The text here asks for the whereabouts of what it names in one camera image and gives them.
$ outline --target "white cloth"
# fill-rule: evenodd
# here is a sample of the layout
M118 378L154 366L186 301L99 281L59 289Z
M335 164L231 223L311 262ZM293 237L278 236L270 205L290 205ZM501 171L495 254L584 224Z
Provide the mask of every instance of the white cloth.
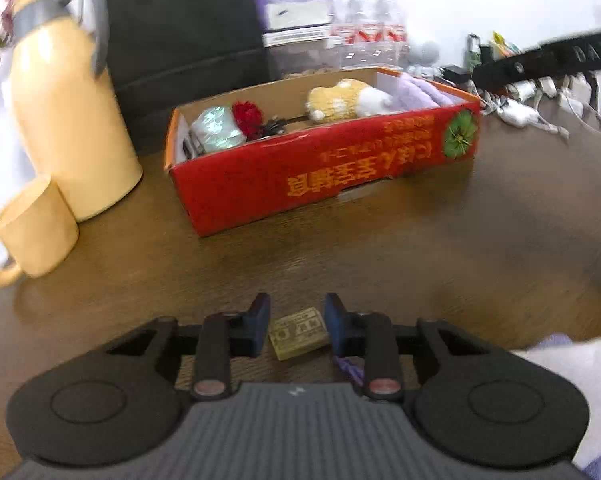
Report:
M514 353L566 378L584 394L590 409L589 425L573 462L577 467L584 469L600 458L601 338Z

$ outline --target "brown tabletop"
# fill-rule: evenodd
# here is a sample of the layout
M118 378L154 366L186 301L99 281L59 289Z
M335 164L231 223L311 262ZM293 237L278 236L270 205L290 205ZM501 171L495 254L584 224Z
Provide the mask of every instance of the brown tabletop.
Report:
M552 119L553 108L548 113ZM394 322L440 317L506 348L601 336L601 138L563 112L568 144L487 118L474 161L370 184L209 238L161 156L80 226L57 270L0 290L0 477L19 461L5 405L34 374L156 316L201 322L263 290L274 318L338 292ZM280 363L269 345L235 378L331 380L329 352Z

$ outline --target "white polka dot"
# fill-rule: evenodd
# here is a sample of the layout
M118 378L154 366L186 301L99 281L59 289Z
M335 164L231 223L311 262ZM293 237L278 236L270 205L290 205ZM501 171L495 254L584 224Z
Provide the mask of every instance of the white polka dot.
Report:
M342 99L334 99L332 106L334 107L334 111L339 114L344 114L347 111L347 105Z

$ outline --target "gray ribbed plate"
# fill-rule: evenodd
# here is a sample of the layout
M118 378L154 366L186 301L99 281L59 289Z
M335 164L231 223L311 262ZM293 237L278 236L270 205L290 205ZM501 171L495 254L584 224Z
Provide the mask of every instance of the gray ribbed plate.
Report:
M244 383L231 399L195 404L146 455L100 469L27 460L8 480L583 480L571 464L531 471L471 466L430 446L392 404L347 383Z

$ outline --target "yellow and white plush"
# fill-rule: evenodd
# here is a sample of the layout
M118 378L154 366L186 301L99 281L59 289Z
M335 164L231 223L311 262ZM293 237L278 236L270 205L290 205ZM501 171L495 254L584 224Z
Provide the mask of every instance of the yellow and white plush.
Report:
M367 83L341 79L331 88L318 87L309 92L307 111L317 123L331 123L379 114L391 114L392 98Z

